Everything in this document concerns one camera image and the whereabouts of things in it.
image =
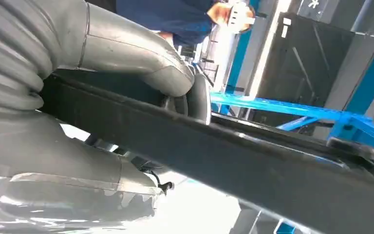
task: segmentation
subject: mechanic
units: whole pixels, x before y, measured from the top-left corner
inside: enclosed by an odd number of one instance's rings
[[[244,2],[220,0],[87,0],[157,32],[171,45],[203,42],[214,25],[232,33],[246,32],[256,16]]]

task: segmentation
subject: black metal beam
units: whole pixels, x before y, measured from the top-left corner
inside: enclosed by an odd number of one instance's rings
[[[77,81],[49,79],[42,97],[43,112],[253,208],[322,233],[374,233],[374,177]]]

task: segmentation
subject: blue shirt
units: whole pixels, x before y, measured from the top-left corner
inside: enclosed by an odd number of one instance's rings
[[[215,0],[116,0],[116,13],[150,30],[173,33],[174,45],[203,42],[213,27]]]

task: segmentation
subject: flexible exhaust hose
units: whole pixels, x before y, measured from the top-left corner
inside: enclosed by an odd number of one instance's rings
[[[137,73],[170,96],[194,82],[162,38],[83,0],[0,0],[0,107],[41,107],[35,93],[58,67]]]
[[[35,111],[43,105],[37,94],[42,80],[57,68],[134,73],[174,97],[194,83],[164,39],[84,0],[0,0],[0,165],[5,176],[36,172],[153,185],[125,160],[70,140],[52,117]]]

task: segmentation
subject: bright light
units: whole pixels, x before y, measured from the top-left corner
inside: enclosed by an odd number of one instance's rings
[[[257,93],[259,91],[260,82],[262,81],[262,76],[264,72],[264,68],[266,66],[267,57],[269,55],[270,48],[272,47],[273,37],[275,35],[277,26],[278,26],[278,19],[281,12],[287,12],[289,9],[291,0],[279,0],[278,6],[276,8],[275,14],[273,15],[272,24],[270,25],[266,42],[264,43],[264,47],[262,49],[262,54],[260,56],[259,64],[257,65],[256,72],[253,77],[253,82],[250,87],[250,94],[249,96],[252,99],[255,99]]]

